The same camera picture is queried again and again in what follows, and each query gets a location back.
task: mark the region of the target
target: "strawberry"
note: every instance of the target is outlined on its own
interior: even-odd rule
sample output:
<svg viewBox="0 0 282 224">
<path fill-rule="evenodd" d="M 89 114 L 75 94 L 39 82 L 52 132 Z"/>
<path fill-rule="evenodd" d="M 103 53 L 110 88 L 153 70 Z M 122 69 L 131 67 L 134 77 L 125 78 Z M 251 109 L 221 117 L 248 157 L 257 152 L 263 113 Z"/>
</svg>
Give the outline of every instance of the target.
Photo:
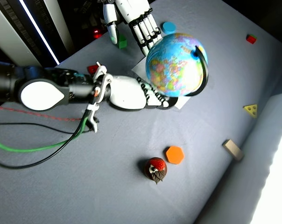
<svg viewBox="0 0 282 224">
<path fill-rule="evenodd" d="M 164 170 L 164 168 L 166 167 L 165 161 L 158 157 L 151 158 L 149 160 L 149 163 L 159 171 Z"/>
</svg>

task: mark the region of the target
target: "bright window light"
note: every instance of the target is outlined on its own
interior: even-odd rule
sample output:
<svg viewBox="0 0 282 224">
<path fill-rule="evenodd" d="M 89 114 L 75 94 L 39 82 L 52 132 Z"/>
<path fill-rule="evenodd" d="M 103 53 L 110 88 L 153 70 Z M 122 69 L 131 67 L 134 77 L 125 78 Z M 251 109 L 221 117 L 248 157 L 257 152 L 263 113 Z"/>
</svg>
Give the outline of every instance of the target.
<svg viewBox="0 0 282 224">
<path fill-rule="evenodd" d="M 51 47 L 49 46 L 49 44 L 48 44 L 46 38 L 44 38 L 42 32 L 40 31 L 40 29 L 39 29 L 39 27 L 38 27 L 38 25 L 37 25 L 37 23 L 35 22 L 35 20 L 33 19 L 32 15 L 31 15 L 31 13 L 29 12 L 29 10 L 28 10 L 26 4 L 24 3 L 23 0 L 19 0 L 19 2 L 20 2 L 21 5 L 23 6 L 25 12 L 27 13 L 29 19 L 31 20 L 32 24 L 34 25 L 35 29 L 37 30 L 39 36 L 42 38 L 42 41 L 44 42 L 44 44 L 46 45 L 46 47 L 47 47 L 47 49 L 49 50 L 50 54 L 52 55 L 53 59 L 55 60 L 55 62 L 56 62 L 57 65 L 58 65 L 58 64 L 59 64 L 58 59 L 56 58 L 54 52 L 52 51 Z"/>
<path fill-rule="evenodd" d="M 282 224 L 282 137 L 251 224 Z"/>
</svg>

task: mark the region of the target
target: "blue globe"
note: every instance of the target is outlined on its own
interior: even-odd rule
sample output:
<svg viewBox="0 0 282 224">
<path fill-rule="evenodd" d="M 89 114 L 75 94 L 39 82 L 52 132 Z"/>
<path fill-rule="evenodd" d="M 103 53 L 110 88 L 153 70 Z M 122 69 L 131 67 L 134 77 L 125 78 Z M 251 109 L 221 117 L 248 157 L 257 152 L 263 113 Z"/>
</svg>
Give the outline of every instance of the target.
<svg viewBox="0 0 282 224">
<path fill-rule="evenodd" d="M 188 34 L 170 34 L 157 42 L 146 59 L 146 74 L 163 95 L 179 97 L 196 91 L 203 81 L 203 68 L 192 51 L 195 46 L 207 54 L 202 44 Z"/>
</svg>

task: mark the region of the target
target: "beige rectangular block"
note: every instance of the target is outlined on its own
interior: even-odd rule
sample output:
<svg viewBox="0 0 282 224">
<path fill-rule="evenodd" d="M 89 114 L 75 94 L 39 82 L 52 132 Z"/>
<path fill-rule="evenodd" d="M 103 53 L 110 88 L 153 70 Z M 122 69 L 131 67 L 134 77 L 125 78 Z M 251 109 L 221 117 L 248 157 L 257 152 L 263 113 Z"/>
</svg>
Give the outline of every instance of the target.
<svg viewBox="0 0 282 224">
<path fill-rule="evenodd" d="M 223 143 L 223 147 L 229 152 L 230 155 L 234 157 L 235 160 L 240 161 L 244 154 L 240 148 L 231 140 L 227 140 Z"/>
</svg>

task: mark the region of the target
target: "red cable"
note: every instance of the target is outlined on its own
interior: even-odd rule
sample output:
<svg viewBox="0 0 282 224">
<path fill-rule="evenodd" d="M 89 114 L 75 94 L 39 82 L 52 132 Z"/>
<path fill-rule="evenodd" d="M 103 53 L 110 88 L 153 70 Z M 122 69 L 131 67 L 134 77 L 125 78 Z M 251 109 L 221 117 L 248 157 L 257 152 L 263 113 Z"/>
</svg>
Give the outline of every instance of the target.
<svg viewBox="0 0 282 224">
<path fill-rule="evenodd" d="M 0 110 L 8 110 L 8 111 L 12 111 L 12 112 L 20 112 L 20 113 L 25 113 L 25 114 L 29 114 L 29 115 L 35 115 L 35 116 L 38 116 L 38 117 L 50 118 L 50 119 L 54 119 L 54 120 L 63 120 L 63 121 L 81 120 L 81 118 L 58 118 L 58 117 L 49 116 L 49 115 L 46 115 L 46 114 L 35 113 L 35 112 L 24 111 L 24 110 L 18 110 L 18 109 L 9 108 L 9 107 L 3 107 L 3 106 L 0 106 Z"/>
</svg>

